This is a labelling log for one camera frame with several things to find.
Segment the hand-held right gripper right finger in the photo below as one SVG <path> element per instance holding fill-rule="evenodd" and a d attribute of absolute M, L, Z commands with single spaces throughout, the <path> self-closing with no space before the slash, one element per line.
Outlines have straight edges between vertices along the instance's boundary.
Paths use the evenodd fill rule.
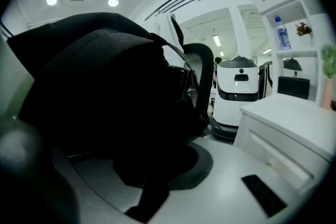
<path fill-rule="evenodd" d="M 213 157 L 210 174 L 195 188 L 172 191 L 152 223 L 284 223 L 304 196 L 269 166 L 242 150 L 205 138 L 195 143 Z M 72 164 L 65 153 L 51 149 L 55 168 L 72 187 L 79 206 L 80 223 L 133 223 L 125 211 L 136 205 L 141 190 L 126 186 L 109 159 Z M 242 181 L 258 176 L 287 205 L 268 218 Z"/>

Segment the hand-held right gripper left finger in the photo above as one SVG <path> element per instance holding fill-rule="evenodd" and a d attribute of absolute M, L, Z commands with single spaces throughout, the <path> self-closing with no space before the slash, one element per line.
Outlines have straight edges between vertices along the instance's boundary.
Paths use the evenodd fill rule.
<path fill-rule="evenodd" d="M 19 119 L 33 81 L 2 37 L 1 173 L 26 185 L 41 186 L 52 175 L 50 154 L 39 132 Z"/>

